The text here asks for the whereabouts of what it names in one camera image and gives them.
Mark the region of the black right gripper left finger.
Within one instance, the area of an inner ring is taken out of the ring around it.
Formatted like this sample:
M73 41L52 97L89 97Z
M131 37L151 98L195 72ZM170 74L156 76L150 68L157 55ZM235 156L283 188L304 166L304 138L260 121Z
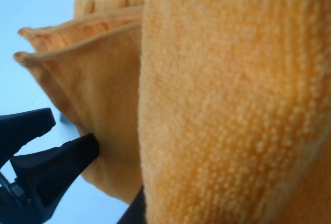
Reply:
M56 125L50 108L1 116L1 166L22 146Z

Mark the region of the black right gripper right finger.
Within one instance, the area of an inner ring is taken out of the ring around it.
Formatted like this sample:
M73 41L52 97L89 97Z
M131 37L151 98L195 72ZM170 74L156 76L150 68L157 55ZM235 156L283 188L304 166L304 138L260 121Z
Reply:
M13 156L14 186L24 194L20 203L8 204L8 223L45 223L76 178L99 156L93 134L60 147L28 155Z

